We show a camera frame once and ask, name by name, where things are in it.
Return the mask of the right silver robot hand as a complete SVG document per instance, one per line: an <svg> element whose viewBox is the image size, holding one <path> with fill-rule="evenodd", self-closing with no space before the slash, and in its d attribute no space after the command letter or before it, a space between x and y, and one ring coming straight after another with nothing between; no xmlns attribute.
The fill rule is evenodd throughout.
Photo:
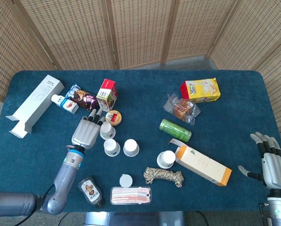
<svg viewBox="0 0 281 226"><path fill-rule="evenodd" d="M238 166L239 171L249 178L262 181L269 190L281 190L281 148L277 140L259 132L251 133L250 137L258 147L262 173L248 171L241 165Z"/></svg>

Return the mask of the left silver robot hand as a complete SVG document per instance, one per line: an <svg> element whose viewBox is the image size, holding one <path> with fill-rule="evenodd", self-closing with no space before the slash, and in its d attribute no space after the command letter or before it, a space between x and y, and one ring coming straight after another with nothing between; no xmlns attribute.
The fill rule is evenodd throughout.
<svg viewBox="0 0 281 226"><path fill-rule="evenodd" d="M95 144L100 128L105 121L105 117L101 117L102 112L102 108L98 111L93 109L89 116L82 117L72 136L73 145L89 150Z"/></svg>

